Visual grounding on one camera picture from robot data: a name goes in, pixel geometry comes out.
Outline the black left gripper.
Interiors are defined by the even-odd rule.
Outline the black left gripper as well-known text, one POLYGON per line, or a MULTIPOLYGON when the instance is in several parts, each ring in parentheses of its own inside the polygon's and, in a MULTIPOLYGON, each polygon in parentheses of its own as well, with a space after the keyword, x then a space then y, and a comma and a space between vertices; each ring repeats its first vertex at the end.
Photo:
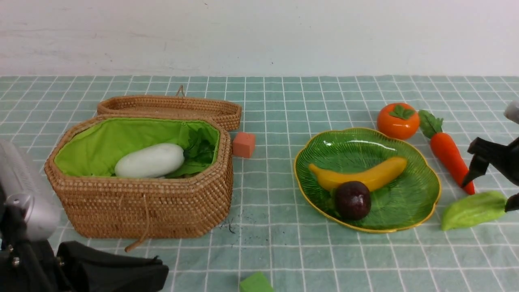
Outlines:
POLYGON ((115 255, 78 241, 54 253, 47 240, 28 238, 20 208, 1 207, 2 292, 158 292, 169 274, 158 258, 115 255))

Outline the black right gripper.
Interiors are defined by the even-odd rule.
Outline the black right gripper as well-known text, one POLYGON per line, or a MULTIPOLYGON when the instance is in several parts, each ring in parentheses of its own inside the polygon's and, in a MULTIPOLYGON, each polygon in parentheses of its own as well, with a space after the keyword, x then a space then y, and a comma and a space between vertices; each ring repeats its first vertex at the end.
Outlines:
MULTIPOLYGON (((466 187, 478 177, 486 175, 489 165, 493 165, 514 185, 519 185, 519 139, 508 145, 497 144, 482 138, 475 138, 468 148, 473 155, 468 172, 461 187, 466 187)), ((519 210, 519 193, 510 196, 505 205, 505 212, 519 210)))

